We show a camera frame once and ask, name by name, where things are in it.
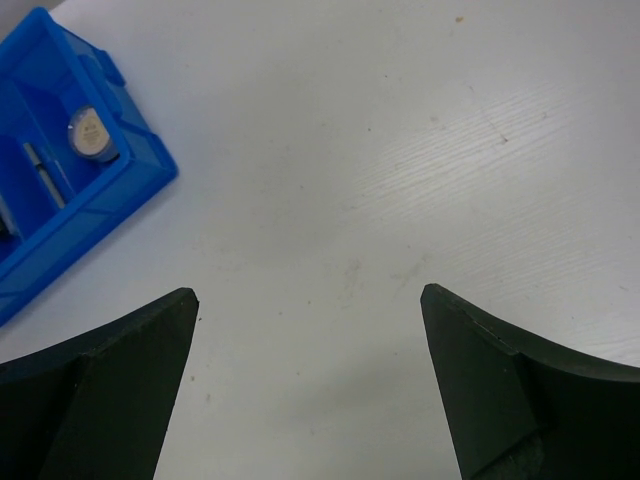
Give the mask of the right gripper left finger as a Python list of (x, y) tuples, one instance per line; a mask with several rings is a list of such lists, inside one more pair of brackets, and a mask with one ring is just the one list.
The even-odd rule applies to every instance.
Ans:
[(199, 301), (179, 288), (1, 366), (4, 479), (151, 479)]

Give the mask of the clear tube black cap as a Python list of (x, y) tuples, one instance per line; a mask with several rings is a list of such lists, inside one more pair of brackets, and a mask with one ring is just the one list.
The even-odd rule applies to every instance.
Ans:
[(0, 225), (2, 236), (13, 235), (14, 228), (12, 225), (11, 215), (4, 200), (0, 201)]

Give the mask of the pink makeup brush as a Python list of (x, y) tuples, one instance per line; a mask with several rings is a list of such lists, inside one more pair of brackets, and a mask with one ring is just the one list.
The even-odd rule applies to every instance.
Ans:
[(56, 178), (59, 183), (60, 189), (64, 191), (64, 195), (67, 198), (72, 198), (75, 195), (75, 191), (73, 189), (73, 186), (69, 182), (63, 166), (59, 163), (58, 160), (53, 161), (53, 166), (56, 171)]

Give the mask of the houndstooth pattern pencil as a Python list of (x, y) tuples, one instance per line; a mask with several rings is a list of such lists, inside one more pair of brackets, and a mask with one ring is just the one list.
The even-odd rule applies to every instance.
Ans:
[(66, 205), (66, 202), (52, 177), (50, 176), (44, 162), (41, 160), (40, 156), (37, 154), (36, 150), (30, 143), (24, 143), (23, 149), (25, 150), (34, 168), (38, 172), (42, 183), (45, 185), (57, 208), (63, 209)]

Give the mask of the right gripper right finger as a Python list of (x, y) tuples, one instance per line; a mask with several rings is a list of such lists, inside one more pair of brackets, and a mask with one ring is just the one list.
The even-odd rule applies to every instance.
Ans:
[(638, 478), (638, 368), (554, 343), (437, 284), (421, 308), (462, 478)]

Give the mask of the round compact case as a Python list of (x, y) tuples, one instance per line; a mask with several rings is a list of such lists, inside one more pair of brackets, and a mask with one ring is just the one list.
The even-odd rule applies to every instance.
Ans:
[(93, 106), (75, 112), (67, 127), (71, 148), (80, 157), (98, 163), (108, 163), (119, 157), (119, 151)]

